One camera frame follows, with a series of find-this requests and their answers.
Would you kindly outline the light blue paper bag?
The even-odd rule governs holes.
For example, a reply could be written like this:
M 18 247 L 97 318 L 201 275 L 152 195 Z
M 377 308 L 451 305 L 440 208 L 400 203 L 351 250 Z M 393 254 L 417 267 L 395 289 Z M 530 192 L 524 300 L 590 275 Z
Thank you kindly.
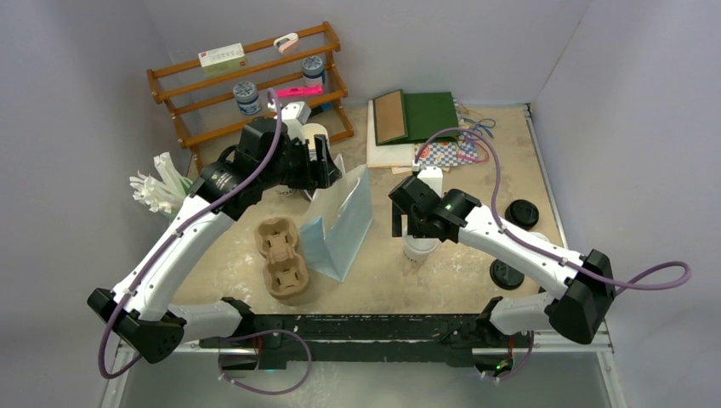
M 367 165 L 348 170 L 341 154 L 333 162 L 341 179 L 314 193 L 299 236 L 308 268 L 343 282 L 372 225 L 372 193 Z

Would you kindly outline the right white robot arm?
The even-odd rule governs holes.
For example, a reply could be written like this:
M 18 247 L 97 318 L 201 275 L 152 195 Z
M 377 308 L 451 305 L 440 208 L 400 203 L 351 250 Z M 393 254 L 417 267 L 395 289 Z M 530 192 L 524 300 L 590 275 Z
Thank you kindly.
M 598 250 L 586 255 L 555 246 L 515 226 L 498 223 L 492 210 L 458 189 L 443 196 L 409 176 L 389 192 L 393 221 L 407 217 L 414 238 L 453 241 L 485 252 L 543 292 L 523 298 L 492 299 L 477 324 L 480 340 L 497 346 L 518 332 L 555 330 L 566 339 L 590 344 L 616 298 L 610 259 Z

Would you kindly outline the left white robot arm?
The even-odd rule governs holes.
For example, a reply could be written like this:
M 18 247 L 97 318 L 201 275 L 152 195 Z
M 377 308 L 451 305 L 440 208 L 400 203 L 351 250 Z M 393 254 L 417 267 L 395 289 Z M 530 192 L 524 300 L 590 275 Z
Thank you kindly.
M 173 296 L 209 247 L 266 190 L 325 189 L 341 177 L 326 135 L 315 131 L 293 137 L 276 119 L 253 119 L 237 144 L 201 170 L 175 218 L 139 264 L 113 288 L 97 288 L 88 297 L 88 306 L 105 322 L 99 364 L 105 363 L 112 333 L 151 364 L 189 341 L 222 337 L 234 348 L 249 344 L 253 324 L 242 317 L 240 302 L 177 306 Z

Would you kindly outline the single white paper cup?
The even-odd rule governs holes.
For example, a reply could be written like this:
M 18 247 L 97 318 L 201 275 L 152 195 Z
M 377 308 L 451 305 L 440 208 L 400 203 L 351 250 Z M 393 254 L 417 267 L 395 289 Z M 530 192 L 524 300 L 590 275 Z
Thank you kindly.
M 403 253 L 414 263 L 424 263 L 438 245 L 439 241 L 435 238 L 403 237 Z

